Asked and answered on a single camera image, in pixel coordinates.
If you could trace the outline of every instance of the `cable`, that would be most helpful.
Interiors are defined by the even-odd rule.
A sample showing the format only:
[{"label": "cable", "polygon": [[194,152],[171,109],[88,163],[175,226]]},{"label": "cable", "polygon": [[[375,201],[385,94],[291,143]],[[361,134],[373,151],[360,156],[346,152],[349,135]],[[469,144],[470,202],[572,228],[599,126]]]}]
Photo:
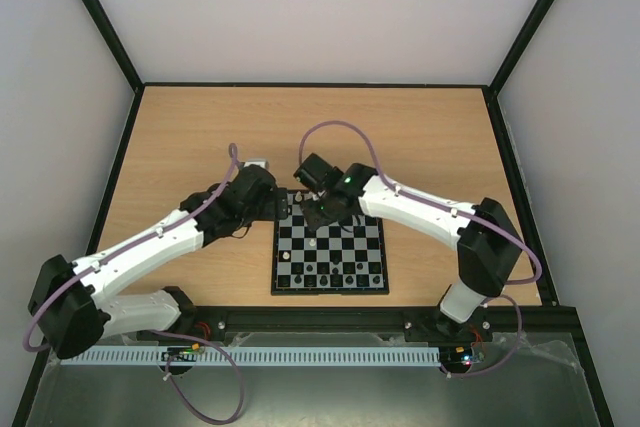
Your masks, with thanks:
[{"label": "cable", "polygon": [[[231,175],[233,174],[233,170],[236,167],[239,166],[239,163],[238,163],[238,147],[234,143],[229,144],[229,157],[231,157],[231,165],[229,165],[229,168],[227,169],[227,172],[224,174],[224,177],[223,177],[222,181],[220,182],[220,185],[218,186],[218,188],[216,190],[214,190],[211,193],[209,198],[207,200],[205,200],[200,207],[198,207],[196,210],[191,212],[186,217],[183,217],[182,219],[179,219],[179,220],[173,222],[172,224],[167,225],[163,229],[163,232],[161,234],[158,234],[157,232],[151,232],[149,234],[143,235],[139,239],[136,239],[136,240],[134,240],[134,241],[132,241],[132,242],[126,244],[126,245],[123,245],[119,249],[117,249],[117,250],[111,252],[109,255],[103,257],[99,261],[99,265],[102,267],[105,264],[107,264],[107,262],[109,262],[109,261],[115,259],[116,257],[118,257],[119,255],[122,255],[125,252],[133,249],[134,247],[137,247],[138,245],[143,244],[143,243],[147,242],[148,240],[151,240],[151,239],[153,239],[155,237],[158,237],[159,235],[162,235],[163,233],[171,232],[173,229],[176,229],[176,228],[180,227],[182,224],[184,224],[185,222],[188,222],[189,220],[193,219],[194,217],[199,215],[200,212],[202,212],[207,207],[209,207],[211,205],[211,203],[222,193],[224,188],[227,186],[227,183],[229,182],[229,180],[231,179]],[[42,303],[42,305],[38,308],[36,313],[33,314],[33,317],[31,317],[31,320],[29,321],[29,324],[27,325],[27,330],[24,333],[24,336],[22,337],[22,347],[27,352],[41,352],[41,351],[46,350],[46,349],[48,349],[50,347],[50,345],[48,343],[45,343],[45,344],[42,344],[42,345],[39,345],[39,346],[31,345],[31,340],[30,339],[31,339],[31,335],[33,334],[33,331],[36,328],[36,325],[38,325],[38,322],[40,322],[40,319],[45,314],[45,312],[51,307],[51,305],[56,300],[58,300],[58,298],[62,294],[64,294],[67,290],[69,290],[73,284],[78,282],[80,279],[86,277],[87,275],[91,274],[92,272],[95,272],[95,269],[93,267],[88,267],[87,269],[83,270],[79,274],[74,275],[73,277],[71,277],[64,284],[62,284],[58,289],[56,289],[54,291],[54,293],[51,294],[49,296],[49,298],[47,298],[47,300],[45,300]]]},{"label": "cable", "polygon": [[507,299],[509,302],[513,304],[513,307],[516,310],[516,316],[518,317],[518,330],[516,331],[516,341],[514,342],[513,346],[511,347],[511,349],[509,349],[509,352],[507,352],[505,356],[502,359],[500,359],[498,362],[496,362],[494,365],[492,365],[491,367],[487,367],[486,369],[479,370],[477,372],[467,372],[466,374],[452,374],[446,369],[444,365],[441,365],[440,370],[445,374],[447,374],[447,377],[453,377],[456,379],[466,379],[467,377],[477,377],[479,375],[484,375],[484,374],[488,374],[489,372],[493,372],[499,369],[500,367],[502,367],[511,358],[511,356],[513,356],[513,354],[516,353],[516,350],[518,350],[518,347],[520,347],[520,339],[522,337],[522,312],[520,311],[520,306],[512,297],[506,294],[502,294],[496,298]]},{"label": "cable", "polygon": [[246,390],[245,389],[245,383],[244,383],[244,377],[242,376],[242,372],[240,371],[240,368],[238,367],[238,364],[235,363],[233,358],[231,358],[231,356],[222,347],[214,344],[213,342],[209,342],[208,340],[202,340],[202,339],[199,339],[198,337],[193,337],[191,335],[172,334],[172,333],[169,333],[169,332],[160,332],[158,330],[150,330],[149,332],[152,332],[152,333],[154,333],[156,335],[161,335],[163,337],[169,337],[169,338],[172,338],[172,339],[188,340],[190,342],[197,342],[199,344],[207,345],[207,346],[211,347],[212,349],[217,350],[225,359],[227,359],[229,361],[229,364],[231,364],[231,367],[233,367],[233,370],[234,370],[234,372],[236,374],[236,377],[238,378],[238,383],[240,384],[240,399],[238,400],[238,406],[236,407],[235,412],[233,414],[231,414],[231,417],[229,417],[228,419],[217,420],[217,419],[213,419],[211,417],[208,417],[208,416],[204,415],[202,412],[200,412],[198,409],[196,409],[191,404],[191,402],[189,402],[189,400],[184,395],[182,390],[180,390],[180,387],[178,387],[178,384],[173,379],[173,376],[171,375],[171,372],[169,370],[170,367],[171,367],[171,362],[174,360],[174,358],[176,356],[171,356],[171,357],[169,357],[167,359],[167,363],[164,366],[165,380],[168,380],[171,383],[171,385],[173,386],[174,390],[177,392],[178,396],[180,397],[180,400],[182,401],[184,406],[189,410],[189,412],[191,412],[194,416],[196,416],[201,421],[206,422],[207,424],[210,424],[210,425],[227,425],[227,424],[230,424],[230,423],[235,422],[236,420],[238,420],[238,418],[240,417],[240,411],[242,410],[242,406],[244,404],[244,396],[245,396],[245,390]]},{"label": "cable", "polygon": [[[362,138],[362,140],[364,140],[365,144],[367,144],[367,148],[369,149],[369,154],[371,155],[373,164],[375,165],[375,168],[378,171],[378,176],[380,177],[380,180],[382,180],[382,183],[386,187],[388,187],[390,190],[392,191],[397,190],[398,194],[402,195],[403,197],[406,197],[411,200],[415,200],[417,202],[420,202],[421,204],[428,205],[429,207],[434,207],[436,209],[442,210],[443,212],[447,212],[449,214],[451,213],[452,208],[448,205],[443,205],[431,199],[426,199],[424,197],[413,194],[411,192],[406,192],[402,190],[402,188],[396,189],[396,184],[394,184],[391,180],[389,180],[387,178],[387,175],[382,170],[382,166],[380,165],[380,161],[378,160],[378,155],[376,154],[375,148],[373,147],[373,144],[371,143],[367,135],[355,125],[350,124],[349,122],[345,122],[343,120],[327,120],[326,122],[320,122],[319,124],[311,127],[302,136],[302,140],[300,140],[300,146],[298,147],[298,163],[302,164],[302,153],[304,151],[304,144],[307,141],[307,138],[316,130],[321,129],[322,127],[326,127],[328,125],[341,125],[342,127],[347,127],[348,129],[351,129],[354,132],[356,132]],[[520,239],[518,239],[514,235],[511,235],[509,232],[498,227],[497,225],[489,222],[488,220],[485,220],[482,217],[478,217],[477,215],[474,215],[470,212],[458,210],[457,215],[464,217],[465,219],[471,220],[477,224],[480,224],[489,230],[492,230],[493,232],[504,237],[509,242],[511,242],[512,244],[514,244],[520,250],[524,251],[527,254],[527,256],[529,257],[529,259],[531,260],[531,262],[535,267],[533,277],[529,277],[528,279],[508,280],[506,282],[507,285],[522,285],[522,284],[529,284],[531,282],[537,282],[538,279],[542,276],[542,264],[540,263],[538,256]]]}]

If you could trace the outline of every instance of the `wall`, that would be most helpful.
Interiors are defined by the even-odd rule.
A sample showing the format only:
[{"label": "wall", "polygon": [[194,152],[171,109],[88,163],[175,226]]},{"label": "wall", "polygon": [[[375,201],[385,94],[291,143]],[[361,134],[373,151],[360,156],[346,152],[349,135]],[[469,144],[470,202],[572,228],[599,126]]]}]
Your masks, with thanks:
[{"label": "wall", "polygon": [[101,0],[146,81],[488,83],[535,0]]},{"label": "wall", "polygon": [[0,0],[0,425],[40,265],[86,248],[132,93],[80,0]]},{"label": "wall", "polygon": [[640,417],[640,9],[557,0],[501,95],[563,303],[616,425]]}]

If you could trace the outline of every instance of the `wooden tabletop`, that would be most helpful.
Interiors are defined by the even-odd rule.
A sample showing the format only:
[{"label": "wooden tabletop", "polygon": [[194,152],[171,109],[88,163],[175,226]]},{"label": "wooden tabletop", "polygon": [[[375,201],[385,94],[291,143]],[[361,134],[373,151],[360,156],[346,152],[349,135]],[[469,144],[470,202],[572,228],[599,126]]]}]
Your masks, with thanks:
[{"label": "wooden tabletop", "polygon": [[[218,182],[235,142],[241,159],[266,157],[280,186],[293,178],[307,129],[342,119],[373,141],[390,177],[435,195],[469,202],[491,197],[512,221],[515,209],[479,89],[148,87],[127,148],[100,248],[143,230],[189,194]],[[327,127],[311,136],[316,152],[346,168],[371,165],[353,132]],[[170,262],[126,292],[178,285],[197,305],[435,305],[457,279],[457,256],[407,227],[385,222],[388,295],[271,295],[273,224],[257,222],[243,240],[222,239]],[[524,254],[512,278],[531,276]],[[539,305],[535,284],[507,289],[519,303]]]}]

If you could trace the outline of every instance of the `purple hose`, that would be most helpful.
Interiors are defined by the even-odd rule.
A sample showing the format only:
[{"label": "purple hose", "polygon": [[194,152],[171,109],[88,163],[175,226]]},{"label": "purple hose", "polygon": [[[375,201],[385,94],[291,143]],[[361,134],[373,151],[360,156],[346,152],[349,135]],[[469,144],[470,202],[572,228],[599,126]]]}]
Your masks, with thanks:
[{"label": "purple hose", "polygon": [[518,347],[520,346],[520,339],[522,337],[522,312],[520,312],[520,306],[518,306],[516,301],[513,300],[513,298],[511,298],[510,296],[506,294],[502,294],[499,297],[503,299],[507,299],[509,302],[511,302],[513,304],[513,307],[516,309],[516,315],[518,316],[518,330],[516,331],[516,341],[514,342],[511,349],[509,349],[509,352],[507,352],[503,358],[501,358],[498,362],[496,362],[491,367],[487,367],[486,369],[479,370],[477,372],[467,372],[466,374],[452,374],[444,367],[444,365],[441,365],[440,370],[442,372],[456,379],[466,379],[467,377],[478,377],[480,375],[488,374],[490,372],[493,372],[499,369],[513,356],[513,354],[516,353],[516,350],[518,350]]},{"label": "purple hose", "polygon": [[211,417],[207,417],[198,409],[196,409],[191,404],[191,402],[189,402],[187,397],[180,390],[180,387],[178,387],[178,384],[176,383],[176,381],[173,379],[171,372],[169,371],[169,368],[171,367],[171,361],[174,360],[175,356],[169,357],[169,359],[167,360],[167,363],[164,366],[164,371],[168,375],[167,379],[169,380],[169,382],[171,382],[171,385],[173,386],[175,391],[178,393],[178,396],[180,397],[180,400],[182,401],[184,406],[189,410],[189,412],[191,412],[194,416],[196,416],[201,421],[206,422],[207,424],[210,424],[210,425],[227,425],[238,420],[238,418],[240,417],[240,412],[242,410],[242,405],[244,404],[244,396],[245,396],[245,390],[246,390],[245,384],[244,384],[244,377],[242,376],[242,372],[240,371],[238,364],[234,362],[231,356],[222,347],[214,344],[213,342],[199,339],[197,337],[192,337],[191,335],[172,334],[169,332],[160,332],[158,330],[150,330],[149,332],[153,332],[156,335],[162,335],[164,337],[170,337],[172,339],[182,339],[182,340],[188,340],[190,342],[197,342],[199,344],[207,345],[217,350],[218,352],[220,352],[220,354],[222,354],[222,356],[229,361],[229,364],[231,364],[231,367],[233,367],[236,377],[238,377],[238,383],[240,384],[240,399],[238,400],[238,407],[236,407],[235,412],[231,414],[231,417],[229,417],[228,419],[217,420],[217,419],[212,419]]},{"label": "purple hose", "polygon": [[[164,232],[165,233],[166,232],[171,232],[173,229],[175,229],[177,227],[180,227],[185,222],[193,219],[196,215],[200,214],[200,212],[202,212],[204,209],[209,207],[211,205],[211,203],[222,193],[224,188],[227,186],[227,183],[229,182],[229,180],[231,180],[231,175],[233,174],[233,170],[236,167],[239,166],[239,164],[238,164],[238,147],[236,146],[236,144],[233,144],[233,143],[229,144],[229,157],[231,157],[231,165],[229,165],[229,168],[227,169],[227,172],[224,174],[224,177],[223,177],[222,181],[220,182],[220,185],[218,186],[218,188],[216,190],[214,190],[213,193],[209,196],[209,198],[200,207],[198,207],[196,210],[191,212],[186,217],[183,217],[182,219],[177,220],[174,223],[167,225],[164,228]],[[126,245],[123,245],[119,249],[117,249],[117,250],[111,252],[109,255],[103,257],[100,260],[99,265],[100,266],[104,266],[105,264],[107,264],[107,262],[115,259],[119,255],[122,255],[125,252],[133,249],[134,247],[137,247],[138,245],[143,244],[143,243],[147,242],[148,240],[151,240],[151,239],[153,239],[153,238],[155,238],[157,236],[158,236],[158,234],[156,232],[150,232],[149,234],[143,235],[142,237],[140,237],[139,239],[134,240],[133,242],[130,242],[130,243],[126,244]],[[95,271],[95,269],[93,267],[89,267],[89,268],[83,270],[82,272],[80,272],[79,274],[74,275],[69,280],[67,280],[64,284],[62,284],[53,294],[51,294],[49,296],[49,298],[47,298],[47,300],[45,300],[42,303],[42,305],[37,310],[37,312],[35,314],[33,314],[33,317],[31,318],[31,320],[29,321],[29,324],[27,325],[27,330],[24,333],[24,336],[22,337],[22,347],[24,347],[24,350],[26,350],[27,352],[40,352],[40,351],[43,351],[43,350],[46,350],[46,349],[49,348],[49,344],[42,344],[42,345],[39,345],[39,346],[31,345],[30,339],[31,339],[31,335],[33,334],[33,331],[36,328],[36,325],[38,325],[38,322],[40,322],[40,319],[45,314],[45,312],[49,309],[49,307],[51,307],[51,305],[58,298],[60,298],[60,296],[62,294],[64,294],[67,290],[69,290],[69,288],[71,288],[71,286],[73,284],[75,284],[80,279],[82,279],[83,277],[86,277],[87,275],[89,275],[90,273],[92,273],[94,271]]]},{"label": "purple hose", "polygon": [[[348,129],[353,130],[360,137],[362,137],[362,140],[364,140],[365,144],[367,144],[367,148],[369,149],[369,154],[371,155],[373,164],[375,165],[376,170],[378,171],[380,180],[382,180],[382,183],[385,186],[387,186],[389,189],[391,189],[392,191],[395,191],[395,185],[387,178],[386,174],[382,170],[382,166],[380,165],[380,161],[378,160],[378,155],[376,154],[375,148],[373,147],[373,144],[371,143],[367,135],[355,125],[350,124],[349,122],[345,122],[343,120],[327,120],[326,122],[321,122],[317,125],[314,125],[309,130],[307,130],[307,132],[302,136],[302,140],[300,141],[300,146],[298,147],[298,163],[302,164],[302,153],[304,151],[304,144],[307,141],[307,138],[316,130],[321,129],[322,127],[326,127],[328,125],[341,125],[343,127],[347,127]],[[440,204],[431,199],[426,199],[419,195],[415,195],[411,192],[405,192],[402,189],[400,189],[399,194],[408,199],[420,202],[421,204],[428,205],[429,207],[434,207],[436,209],[442,210],[443,212],[451,213],[452,208],[448,205]],[[531,260],[531,262],[535,267],[533,277],[529,277],[528,279],[508,280],[507,285],[522,285],[522,284],[529,284],[531,282],[537,282],[538,279],[542,276],[542,264],[540,263],[538,256],[520,239],[511,235],[509,232],[498,227],[497,225],[489,222],[488,220],[485,220],[481,217],[473,215],[469,212],[458,210],[458,215],[460,217],[464,217],[465,219],[472,220],[473,222],[476,222],[477,224],[480,224],[483,227],[486,227],[487,229],[494,231],[496,234],[501,235],[502,237],[507,239],[509,242],[517,246],[520,250],[523,250],[524,252],[526,252],[526,254],[529,256],[529,259]]]}]

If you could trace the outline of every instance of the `purple cable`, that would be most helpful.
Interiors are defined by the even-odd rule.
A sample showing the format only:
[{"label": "purple cable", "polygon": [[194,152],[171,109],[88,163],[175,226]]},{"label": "purple cable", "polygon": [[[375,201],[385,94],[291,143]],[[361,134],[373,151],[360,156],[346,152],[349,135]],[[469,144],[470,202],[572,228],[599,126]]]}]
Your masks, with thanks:
[{"label": "purple cable", "polygon": [[231,358],[231,356],[222,347],[214,344],[213,342],[209,342],[208,340],[203,340],[203,339],[199,339],[197,337],[192,337],[191,335],[172,334],[172,333],[169,333],[169,332],[160,332],[158,330],[150,330],[149,332],[153,332],[156,335],[162,335],[164,337],[170,337],[172,339],[182,339],[182,340],[188,340],[190,342],[197,342],[199,344],[207,345],[207,346],[217,350],[218,352],[220,352],[220,354],[222,354],[222,356],[229,361],[229,364],[231,364],[231,367],[233,367],[233,370],[234,370],[234,372],[236,374],[236,377],[238,377],[238,383],[240,384],[240,399],[238,400],[238,407],[236,407],[235,412],[233,414],[231,414],[231,417],[229,417],[228,419],[217,420],[217,419],[212,419],[211,417],[207,417],[202,412],[200,412],[198,409],[196,409],[191,404],[191,402],[189,402],[187,397],[180,390],[180,387],[178,387],[178,384],[176,383],[176,381],[173,379],[173,376],[171,375],[171,372],[169,371],[169,368],[171,367],[171,361],[176,356],[169,357],[169,359],[167,360],[167,363],[164,366],[164,371],[165,371],[165,374],[167,374],[166,378],[169,380],[169,382],[171,382],[171,385],[173,386],[175,391],[178,393],[178,396],[180,397],[180,400],[182,401],[184,406],[189,410],[189,412],[191,412],[194,416],[196,416],[201,421],[206,422],[207,424],[210,424],[210,425],[227,425],[227,424],[230,424],[230,423],[235,422],[236,420],[238,420],[238,418],[240,417],[240,411],[242,410],[242,405],[244,404],[244,395],[245,395],[244,377],[242,376],[242,372],[240,371],[240,368],[238,367],[238,364],[236,364],[234,362],[234,360]]},{"label": "purple cable", "polygon": [[467,377],[477,377],[479,375],[488,374],[489,372],[493,372],[499,369],[500,367],[502,367],[513,356],[513,354],[516,353],[516,350],[518,350],[518,347],[520,346],[520,338],[522,337],[522,312],[520,312],[520,306],[517,304],[515,300],[513,300],[513,298],[511,298],[506,294],[502,294],[499,297],[503,299],[507,299],[509,302],[513,304],[513,307],[516,309],[516,315],[518,316],[518,330],[516,331],[516,341],[514,342],[513,346],[511,347],[511,349],[509,349],[509,352],[507,352],[506,355],[502,359],[500,359],[498,362],[496,362],[494,365],[492,365],[491,367],[487,367],[486,369],[479,370],[477,372],[467,372],[466,374],[452,374],[445,368],[444,365],[441,365],[440,370],[445,374],[447,374],[447,376],[451,376],[456,379],[466,379]]},{"label": "purple cable", "polygon": [[[183,217],[182,219],[177,220],[174,223],[167,225],[163,230],[164,233],[171,232],[173,229],[175,229],[177,227],[180,227],[185,222],[193,219],[196,215],[200,214],[200,212],[202,212],[204,209],[209,207],[209,205],[211,205],[211,203],[222,193],[224,188],[227,186],[227,183],[229,182],[229,180],[231,180],[231,175],[233,174],[233,170],[237,166],[239,166],[239,164],[238,164],[238,147],[236,146],[236,144],[233,144],[233,143],[229,144],[229,157],[231,157],[231,165],[229,165],[229,168],[227,169],[227,172],[224,174],[224,177],[223,177],[222,181],[220,182],[220,185],[218,186],[218,188],[216,190],[214,190],[212,192],[212,194],[209,196],[209,198],[200,207],[198,207],[196,210],[191,212],[186,217]],[[153,239],[153,238],[155,238],[157,236],[158,236],[158,234],[156,232],[151,232],[149,234],[143,235],[142,237],[140,237],[139,239],[134,240],[133,242],[128,243],[127,245],[123,245],[119,249],[117,249],[117,250],[111,252],[109,255],[103,257],[100,260],[99,265],[100,266],[104,266],[107,262],[115,259],[119,255],[122,255],[125,252],[133,249],[134,247],[137,247],[138,245],[143,244],[143,243],[147,242],[148,240],[151,240],[151,239]],[[24,336],[22,337],[22,347],[24,347],[24,350],[26,350],[27,352],[41,352],[41,351],[46,350],[46,349],[49,348],[49,344],[42,344],[42,345],[38,345],[38,346],[31,345],[31,342],[30,342],[31,335],[33,334],[33,331],[35,330],[36,326],[38,325],[38,322],[40,321],[42,316],[45,314],[45,312],[49,309],[49,307],[51,307],[51,305],[56,300],[58,300],[58,298],[62,294],[64,294],[67,290],[69,290],[69,288],[71,288],[71,286],[73,284],[75,284],[80,279],[82,279],[83,277],[86,277],[87,275],[89,275],[91,272],[94,272],[94,271],[95,271],[95,269],[93,267],[89,267],[89,268],[83,270],[82,272],[80,272],[79,274],[71,277],[64,284],[62,284],[53,294],[51,294],[47,300],[45,300],[42,303],[42,305],[37,310],[37,312],[35,314],[33,314],[33,317],[31,317],[31,320],[29,321],[29,324],[27,326],[27,330],[24,333]]]},{"label": "purple cable", "polygon": [[[343,120],[327,120],[326,122],[320,122],[319,124],[314,125],[309,130],[307,130],[307,132],[302,136],[302,140],[300,141],[300,146],[298,147],[298,163],[302,164],[302,153],[304,151],[304,144],[307,141],[307,138],[316,130],[321,129],[322,127],[326,127],[328,125],[341,125],[343,127],[347,127],[348,129],[351,129],[354,132],[356,132],[362,138],[362,140],[364,140],[365,144],[367,144],[367,148],[369,149],[369,154],[371,155],[371,159],[373,160],[373,164],[375,165],[376,170],[378,171],[378,175],[380,176],[380,180],[382,180],[382,183],[385,186],[387,186],[389,189],[393,191],[396,190],[395,185],[387,178],[387,175],[382,170],[382,166],[380,165],[380,161],[378,160],[378,155],[376,154],[375,148],[373,147],[373,144],[371,143],[367,135],[355,125],[350,124],[349,122],[345,122]],[[433,200],[426,199],[419,195],[415,195],[411,192],[405,192],[402,189],[399,190],[399,194],[402,195],[403,197],[406,197],[411,200],[415,200],[417,202],[420,202],[421,204],[428,205],[429,207],[434,207],[436,209],[442,210],[443,212],[447,212],[449,214],[452,211],[452,208],[448,205],[440,204]],[[518,239],[514,235],[511,235],[509,232],[498,227],[497,225],[489,222],[488,220],[478,217],[477,215],[473,215],[469,212],[464,212],[462,210],[458,210],[457,215],[459,215],[460,217],[464,217],[465,219],[472,220],[473,222],[476,222],[477,224],[480,224],[483,227],[486,227],[487,229],[494,231],[496,234],[501,235],[502,237],[507,239],[509,242],[517,246],[520,250],[523,250],[524,252],[526,252],[526,254],[529,256],[529,259],[535,266],[533,277],[529,277],[528,279],[508,280],[507,285],[522,285],[522,284],[529,284],[531,282],[537,282],[538,279],[542,276],[542,264],[540,263],[538,256],[520,239]]]}]

